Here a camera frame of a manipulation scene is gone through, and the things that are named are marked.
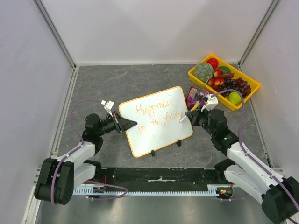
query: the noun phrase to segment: green pumpkin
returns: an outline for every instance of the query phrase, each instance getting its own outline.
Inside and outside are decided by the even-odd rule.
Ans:
[[[211,64],[203,62],[195,67],[194,75],[205,83],[213,77],[214,69]]]

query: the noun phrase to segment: white board with orange border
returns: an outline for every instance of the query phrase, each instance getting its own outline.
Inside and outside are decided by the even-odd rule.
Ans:
[[[189,119],[179,123],[187,111],[180,86],[121,103],[119,111],[123,118],[138,123],[126,131],[134,157],[141,157],[193,134]]]

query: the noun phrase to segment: yellow tray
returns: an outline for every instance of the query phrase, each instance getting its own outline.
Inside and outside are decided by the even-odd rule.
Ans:
[[[209,60],[210,58],[216,58],[217,61],[219,62],[218,67],[220,66],[226,66],[230,69],[230,71],[234,74],[234,79],[238,79],[238,78],[242,78],[244,81],[248,82],[248,85],[250,85],[251,87],[251,93],[244,99],[244,102],[246,102],[256,91],[258,88],[260,88],[261,84],[258,83],[256,80],[250,78],[249,76],[246,76],[243,72],[240,72],[238,69],[234,68],[233,66],[231,66],[230,64],[226,63],[225,61],[221,60],[219,57],[210,54],[208,57],[206,57],[204,60],[202,60],[200,63],[203,62],[207,62],[207,60]],[[189,72],[189,78],[192,82],[194,82],[196,85],[198,85],[199,87],[204,89],[204,82],[200,81],[198,78],[196,78],[194,76],[194,69],[195,67],[193,67]],[[215,91],[212,87],[210,87],[209,85],[206,85],[206,89],[211,91],[212,93],[217,93],[217,91]],[[237,105],[232,104],[228,98],[223,97],[222,95],[218,95],[217,96],[218,100],[220,102],[222,102],[225,106],[227,106],[229,109],[231,109],[232,111],[238,110],[242,107],[242,102],[238,103]]]

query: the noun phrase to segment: wall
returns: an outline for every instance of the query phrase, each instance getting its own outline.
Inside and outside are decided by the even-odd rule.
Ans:
[[[76,63],[238,61],[271,0],[43,0]]]
[[[299,1],[278,5],[243,71],[261,83],[253,96],[270,159],[299,180]]]
[[[0,223],[21,223],[71,77],[32,0],[0,2]]]

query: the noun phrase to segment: purple snack bag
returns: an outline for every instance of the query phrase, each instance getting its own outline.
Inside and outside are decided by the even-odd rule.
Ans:
[[[200,90],[195,88],[194,86],[191,86],[186,99],[188,110],[191,110],[196,105],[197,102],[199,102],[200,106],[205,105],[206,103],[203,100],[203,98],[207,94],[212,94],[212,93],[209,90]]]

